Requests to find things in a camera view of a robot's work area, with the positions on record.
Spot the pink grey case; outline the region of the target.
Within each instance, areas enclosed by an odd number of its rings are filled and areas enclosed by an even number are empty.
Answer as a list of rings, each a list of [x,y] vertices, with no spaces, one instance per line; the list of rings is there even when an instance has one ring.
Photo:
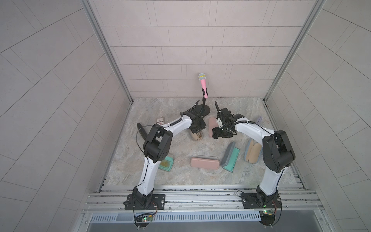
[[[215,117],[209,118],[209,137],[213,137],[213,128],[219,127],[217,119]]]

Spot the beige case with glasses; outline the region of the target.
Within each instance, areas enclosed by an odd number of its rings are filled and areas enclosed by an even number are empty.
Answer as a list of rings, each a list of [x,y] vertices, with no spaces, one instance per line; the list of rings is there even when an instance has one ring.
[[[200,132],[197,132],[197,133],[193,133],[192,131],[189,131],[189,134],[191,136],[191,139],[193,141],[200,141],[203,139],[203,132],[200,131]]]

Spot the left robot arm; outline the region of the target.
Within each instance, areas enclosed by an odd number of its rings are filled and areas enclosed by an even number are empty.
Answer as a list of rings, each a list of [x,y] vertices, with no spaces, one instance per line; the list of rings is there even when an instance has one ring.
[[[202,130],[206,128],[204,117],[210,113],[210,108],[197,102],[188,110],[181,112],[180,117],[168,124],[150,125],[150,132],[145,131],[145,126],[137,124],[138,133],[143,137],[144,144],[141,151],[145,156],[145,164],[141,179],[133,189],[133,203],[147,208],[152,202],[154,181],[160,163],[168,156],[171,142],[175,135],[184,130],[189,130],[195,141],[203,138]]]

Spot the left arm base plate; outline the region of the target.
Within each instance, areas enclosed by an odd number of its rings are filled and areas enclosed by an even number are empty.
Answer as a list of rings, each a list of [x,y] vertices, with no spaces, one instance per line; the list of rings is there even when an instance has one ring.
[[[165,194],[152,194],[149,196],[135,196],[130,194],[123,203],[125,210],[163,210],[166,200]]]

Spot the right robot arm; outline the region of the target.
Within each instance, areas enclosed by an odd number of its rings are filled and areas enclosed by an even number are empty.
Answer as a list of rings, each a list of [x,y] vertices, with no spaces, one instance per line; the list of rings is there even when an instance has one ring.
[[[220,109],[217,103],[215,107],[218,126],[212,129],[214,139],[231,138],[240,132],[262,145],[263,161],[266,165],[263,180],[257,186],[256,196],[242,194],[242,199],[261,208],[279,206],[279,181],[284,170],[296,158],[287,133],[283,130],[266,129],[241,114],[233,114],[227,108]]]

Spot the brown black glasses case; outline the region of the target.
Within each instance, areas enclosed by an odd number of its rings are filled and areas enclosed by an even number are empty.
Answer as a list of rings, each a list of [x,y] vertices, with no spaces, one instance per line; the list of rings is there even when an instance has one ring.
[[[141,137],[146,140],[147,139],[147,132],[145,130],[145,126],[143,126],[141,123],[137,123],[137,129],[138,129],[138,132],[139,134],[141,135]]]

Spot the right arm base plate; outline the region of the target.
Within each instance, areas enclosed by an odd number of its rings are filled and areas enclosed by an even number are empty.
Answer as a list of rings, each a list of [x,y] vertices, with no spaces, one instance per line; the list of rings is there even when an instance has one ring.
[[[241,193],[240,198],[244,209],[279,209],[282,208],[282,200],[278,193],[266,196],[264,193]]]

